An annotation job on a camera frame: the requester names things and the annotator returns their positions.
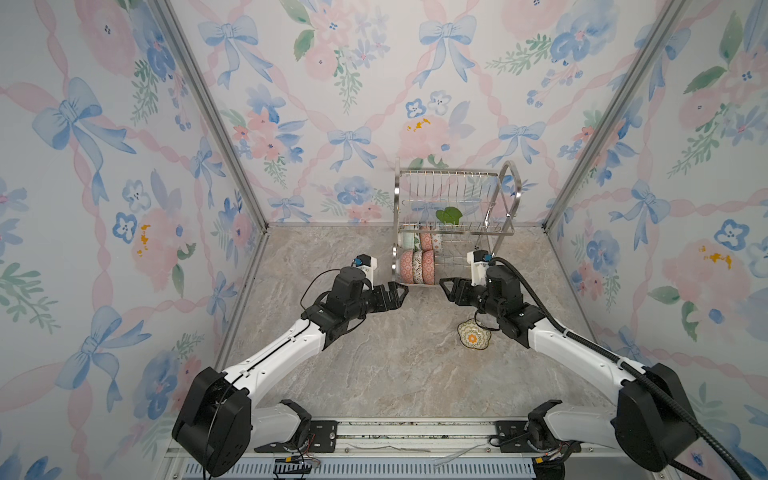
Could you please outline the orange flower-shaped dish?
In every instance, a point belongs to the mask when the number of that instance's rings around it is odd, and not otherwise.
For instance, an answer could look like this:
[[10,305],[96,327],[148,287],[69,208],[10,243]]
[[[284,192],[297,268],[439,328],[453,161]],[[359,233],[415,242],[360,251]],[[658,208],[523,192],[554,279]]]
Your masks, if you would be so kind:
[[457,326],[457,334],[461,345],[472,350],[486,350],[492,339],[492,332],[479,326],[473,319],[461,322]]

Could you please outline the dark floral bowl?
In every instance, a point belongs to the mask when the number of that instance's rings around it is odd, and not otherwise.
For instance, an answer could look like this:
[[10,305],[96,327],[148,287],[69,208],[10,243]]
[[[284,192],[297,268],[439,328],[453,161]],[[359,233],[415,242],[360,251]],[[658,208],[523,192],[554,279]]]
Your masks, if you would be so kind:
[[422,280],[425,285],[435,284],[435,255],[433,250],[422,251]]

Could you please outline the pale green grid bowl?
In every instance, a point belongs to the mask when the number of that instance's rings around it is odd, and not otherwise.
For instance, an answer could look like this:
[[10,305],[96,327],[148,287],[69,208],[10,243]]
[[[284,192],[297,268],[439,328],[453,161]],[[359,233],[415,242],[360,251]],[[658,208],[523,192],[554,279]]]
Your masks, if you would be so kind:
[[399,233],[399,245],[404,250],[413,250],[415,248],[418,235],[413,232],[400,232]]

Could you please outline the stainless steel dish rack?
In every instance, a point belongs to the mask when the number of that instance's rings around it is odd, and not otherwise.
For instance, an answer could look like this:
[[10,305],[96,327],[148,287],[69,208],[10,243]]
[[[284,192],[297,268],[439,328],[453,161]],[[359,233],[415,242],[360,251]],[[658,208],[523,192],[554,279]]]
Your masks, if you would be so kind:
[[[394,174],[392,278],[433,286],[442,277],[470,276],[473,252],[493,256],[514,234],[513,221],[523,195],[517,165],[503,161],[495,170],[427,168],[414,161]],[[405,276],[405,260],[434,249],[434,276],[418,282]]]

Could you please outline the maroon patterned white bowl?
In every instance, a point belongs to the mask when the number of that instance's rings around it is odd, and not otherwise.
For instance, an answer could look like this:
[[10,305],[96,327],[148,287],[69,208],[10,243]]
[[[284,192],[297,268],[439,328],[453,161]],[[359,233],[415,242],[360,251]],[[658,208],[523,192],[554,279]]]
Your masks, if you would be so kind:
[[423,284],[423,252],[415,249],[412,251],[412,277],[414,284]]

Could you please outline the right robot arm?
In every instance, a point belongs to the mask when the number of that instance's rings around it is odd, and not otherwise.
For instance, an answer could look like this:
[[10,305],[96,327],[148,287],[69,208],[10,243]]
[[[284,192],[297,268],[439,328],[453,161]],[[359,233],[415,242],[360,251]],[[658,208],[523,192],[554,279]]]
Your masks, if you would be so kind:
[[694,412],[677,374],[615,354],[557,321],[512,266],[492,261],[480,281],[442,278],[447,299],[493,317],[521,346],[565,366],[599,390],[607,409],[549,400],[527,419],[524,435],[540,452],[577,444],[618,449],[638,466],[659,472],[700,439]]

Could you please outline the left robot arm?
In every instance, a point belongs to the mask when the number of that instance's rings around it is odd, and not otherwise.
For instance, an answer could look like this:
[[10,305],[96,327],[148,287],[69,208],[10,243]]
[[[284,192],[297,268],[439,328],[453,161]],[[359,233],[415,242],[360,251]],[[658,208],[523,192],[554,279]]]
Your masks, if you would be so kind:
[[367,266],[347,266],[334,274],[331,289],[276,340],[237,364],[222,371],[207,367],[193,379],[172,438],[198,462],[204,478],[225,474],[244,454],[265,446],[302,452],[311,414],[292,400],[271,407],[261,406],[261,400],[294,369],[369,315],[399,309],[409,292],[398,282],[373,284],[373,270]]

